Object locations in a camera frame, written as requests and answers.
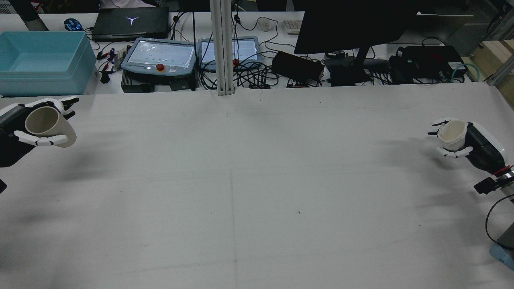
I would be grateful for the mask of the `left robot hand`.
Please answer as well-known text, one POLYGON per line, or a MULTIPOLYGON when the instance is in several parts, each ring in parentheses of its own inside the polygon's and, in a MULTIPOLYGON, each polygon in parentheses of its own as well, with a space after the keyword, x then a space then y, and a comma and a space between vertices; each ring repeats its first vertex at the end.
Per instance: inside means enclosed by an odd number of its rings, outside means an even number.
POLYGON ((56 116, 68 120, 75 115, 71 107, 79 102, 79 97, 70 96, 61 99, 44 98, 29 104, 11 104, 1 110, 0 132, 0 166, 10 167, 18 162, 35 147, 58 146, 72 140, 66 134, 30 132, 26 120, 31 113, 40 108, 49 108, 56 116))

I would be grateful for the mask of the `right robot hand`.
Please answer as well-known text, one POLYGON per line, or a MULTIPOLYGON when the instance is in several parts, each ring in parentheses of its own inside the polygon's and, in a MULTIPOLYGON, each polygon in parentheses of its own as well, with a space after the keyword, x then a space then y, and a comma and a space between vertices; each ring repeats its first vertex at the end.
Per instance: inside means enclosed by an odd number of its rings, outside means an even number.
POLYGON ((443 117, 432 122, 426 133, 438 138, 436 150, 444 157, 465 157, 474 167, 491 175, 507 167, 505 148, 477 122, 443 117))

